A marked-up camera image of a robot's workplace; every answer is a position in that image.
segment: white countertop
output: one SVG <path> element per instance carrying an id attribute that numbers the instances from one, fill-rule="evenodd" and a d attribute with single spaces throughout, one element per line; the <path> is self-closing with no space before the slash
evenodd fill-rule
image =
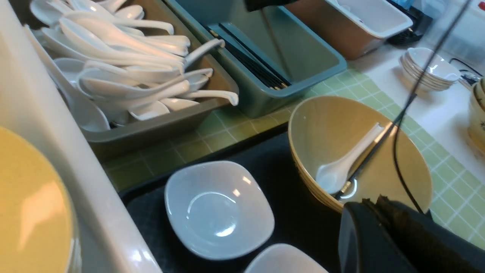
<path id="1" fill-rule="evenodd" d="M 404 52 L 392 45 L 384 45 L 350 64 L 368 75 L 383 92 L 403 107 L 411 92 L 401 82 L 398 59 Z M 471 92 L 460 83 L 442 92 L 419 93 L 409 107 L 408 115 L 485 184 L 485 162 L 476 158 L 466 143 L 470 95 Z"/>

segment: chopsticks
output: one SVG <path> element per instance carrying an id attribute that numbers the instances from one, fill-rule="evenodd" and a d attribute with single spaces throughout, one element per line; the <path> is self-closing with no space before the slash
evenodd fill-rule
<path id="1" fill-rule="evenodd" d="M 223 30 L 224 29 L 227 30 L 227 28 L 225 28 L 221 24 L 219 24 L 219 25 L 221 26 L 221 28 Z M 212 28 L 210 28 L 209 26 L 206 26 L 206 29 L 212 34 L 212 36 L 214 36 L 214 37 L 216 37 L 218 39 L 223 39 L 226 42 L 226 49 L 236 59 L 238 59 L 238 61 L 240 61 L 241 64 L 244 65 L 253 75 L 255 75 L 264 85 L 266 85 L 267 87 L 269 87 L 271 89 L 274 89 L 274 90 L 280 90 L 280 89 L 283 89 L 283 88 L 286 88 L 286 87 L 289 86 L 288 84 L 286 84 L 284 81 L 282 81 L 278 77 L 279 74 L 272 67 L 270 67 L 266 62 L 264 62 L 264 60 L 262 60 L 259 56 L 257 56 L 254 53 L 254 51 L 252 51 L 251 49 L 249 49 L 237 37 L 233 36 L 232 34 L 230 34 L 228 32 L 228 34 L 231 37 L 233 37 L 234 40 L 236 40 L 239 44 L 241 44 L 241 46 L 243 46 L 245 49 L 247 49 L 247 51 L 251 55 L 253 55 L 253 57 L 255 57 L 256 59 L 258 59 L 261 63 L 259 63 L 258 61 L 254 60 L 253 58 L 251 58 L 251 56 L 248 56 L 248 54 L 246 54 L 245 52 L 242 52 L 240 49 L 238 49 L 237 47 L 235 47 L 233 44 L 231 44 L 230 42 L 228 42 L 226 39 L 220 37 L 219 34 L 215 30 L 213 30 Z"/>
<path id="2" fill-rule="evenodd" d="M 258 54 L 256 54 L 249 46 L 244 44 L 234 33 L 232 33 L 225 25 L 222 23 L 219 23 L 219 27 L 221 27 L 227 34 L 229 34 L 236 42 L 238 42 L 240 45 L 242 45 L 251 55 L 253 55 L 258 61 L 260 61 L 271 73 L 273 73 L 276 77 L 278 77 L 284 84 L 287 86 L 290 86 L 291 83 L 283 77 L 281 74 L 278 73 L 272 66 L 270 66 L 268 63 L 266 63 Z"/>

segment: yellow plate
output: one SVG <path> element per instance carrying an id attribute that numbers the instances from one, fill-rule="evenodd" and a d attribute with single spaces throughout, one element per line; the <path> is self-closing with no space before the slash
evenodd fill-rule
<path id="1" fill-rule="evenodd" d="M 49 161 L 0 128 L 0 272 L 65 273 L 73 243 L 70 198 Z"/>
<path id="2" fill-rule="evenodd" d="M 344 156 L 376 122 L 387 128 L 392 124 L 389 119 L 372 108 L 340 97 L 310 98 L 295 108 L 288 126 L 291 152 L 305 184 L 322 203 L 330 203 L 330 207 L 341 211 L 345 202 L 360 202 L 363 198 L 370 198 L 375 202 L 382 194 L 414 208 L 394 168 L 394 132 L 359 176 L 354 195 L 342 199 L 343 203 L 335 200 L 315 182 L 319 166 Z M 368 154 L 370 148 L 356 161 L 351 172 Z M 399 134 L 397 152 L 399 166 L 407 186 L 420 207 L 427 211 L 431 204 L 433 184 L 424 159 L 403 132 Z"/>

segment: teal plastic container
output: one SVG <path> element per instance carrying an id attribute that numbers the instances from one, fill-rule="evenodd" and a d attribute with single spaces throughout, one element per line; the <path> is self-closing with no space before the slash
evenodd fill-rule
<path id="1" fill-rule="evenodd" d="M 284 7 L 267 7 L 264 11 L 289 67 L 288 74 L 283 70 L 261 12 L 247 12 L 243 0 L 164 2 L 201 42 L 214 39 L 205 28 L 209 26 L 228 42 L 245 51 L 218 27 L 219 23 L 224 23 L 243 43 L 291 82 L 287 88 L 273 90 L 228 50 L 218 49 L 214 52 L 215 59 L 239 86 L 239 108 L 251 118 L 275 111 L 303 96 L 315 84 L 347 68 L 345 59 L 336 50 Z"/>

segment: black tray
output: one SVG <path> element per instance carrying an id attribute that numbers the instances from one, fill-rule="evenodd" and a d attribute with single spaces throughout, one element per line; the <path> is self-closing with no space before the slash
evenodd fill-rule
<path id="1" fill-rule="evenodd" d="M 209 261 L 182 245 L 168 221 L 163 199 L 171 173 L 120 193 L 164 273 L 243 272 L 258 253 L 275 243 L 290 244 L 329 272 L 340 272 L 340 213 L 315 199 L 301 180 L 291 157 L 287 127 L 283 124 L 190 164 L 237 162 L 248 169 L 268 199 L 275 216 L 275 230 L 266 243 L 243 257 Z"/>

